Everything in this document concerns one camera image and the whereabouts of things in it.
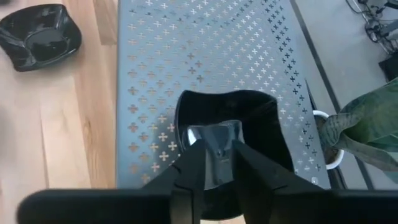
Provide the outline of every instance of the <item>wooden floor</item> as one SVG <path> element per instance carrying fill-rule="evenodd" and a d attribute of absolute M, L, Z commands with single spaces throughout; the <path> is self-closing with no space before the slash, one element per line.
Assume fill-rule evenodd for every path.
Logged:
<path fill-rule="evenodd" d="M 0 18 L 46 3 L 66 5 L 83 44 L 25 73 L 0 50 L 0 223 L 37 190 L 115 187 L 117 0 L 11 0 Z"/>

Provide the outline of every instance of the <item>black ceramic bowl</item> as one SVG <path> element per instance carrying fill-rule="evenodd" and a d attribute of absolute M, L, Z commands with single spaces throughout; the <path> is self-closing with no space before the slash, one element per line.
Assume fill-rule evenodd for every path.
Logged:
<path fill-rule="evenodd" d="M 260 91 L 240 90 L 224 94 L 184 91 L 175 114 L 176 137 L 182 153 L 191 125 L 242 122 L 243 139 L 249 147 L 293 171 L 293 162 L 280 129 L 277 100 Z M 202 219 L 224 220 L 242 214 L 233 181 L 205 190 Z"/>
<path fill-rule="evenodd" d="M 80 44 L 80 30 L 61 4 L 27 7 L 0 21 L 0 46 L 18 72 L 59 62 Z"/>

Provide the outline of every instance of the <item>white pot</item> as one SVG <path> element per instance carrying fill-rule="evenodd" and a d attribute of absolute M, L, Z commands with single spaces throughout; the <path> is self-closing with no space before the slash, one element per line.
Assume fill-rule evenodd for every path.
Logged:
<path fill-rule="evenodd" d="M 322 112 L 322 111 L 317 111 L 317 110 L 313 111 L 313 115 L 320 116 L 325 119 L 328 119 L 328 117 L 329 117 L 329 115 L 327 113 Z M 335 157 L 335 160 L 332 163 L 326 164 L 326 169 L 330 170 L 330 169 L 336 168 L 343 160 L 343 156 L 344 156 L 344 150 L 339 149 L 337 152 L 337 156 Z"/>

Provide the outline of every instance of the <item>perforated metal table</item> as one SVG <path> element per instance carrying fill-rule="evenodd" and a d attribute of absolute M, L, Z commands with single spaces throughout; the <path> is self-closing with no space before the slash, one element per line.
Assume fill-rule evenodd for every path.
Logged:
<path fill-rule="evenodd" d="M 117 186 L 142 187 L 180 155 L 182 91 L 250 89 L 277 98 L 295 173 L 330 188 L 291 19 L 283 0 L 119 1 Z"/>

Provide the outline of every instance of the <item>gray floor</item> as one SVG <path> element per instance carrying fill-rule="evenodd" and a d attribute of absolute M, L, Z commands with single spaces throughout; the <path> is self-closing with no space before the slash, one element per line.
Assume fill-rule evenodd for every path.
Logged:
<path fill-rule="evenodd" d="M 296 3 L 340 106 L 386 83 L 378 63 L 387 54 L 379 44 L 368 39 L 363 17 L 354 14 L 345 0 L 296 0 Z M 385 14 L 387 19 L 398 17 L 398 11 L 393 9 L 386 10 Z M 317 107 L 327 113 L 335 113 L 301 30 L 297 31 L 297 40 L 303 43 L 299 45 L 304 46 L 302 52 L 308 64 L 307 81 Z M 381 170 L 369 165 L 366 168 L 375 189 L 398 189 L 398 185 Z M 358 164 L 351 154 L 346 154 L 341 170 L 349 188 L 366 189 Z"/>

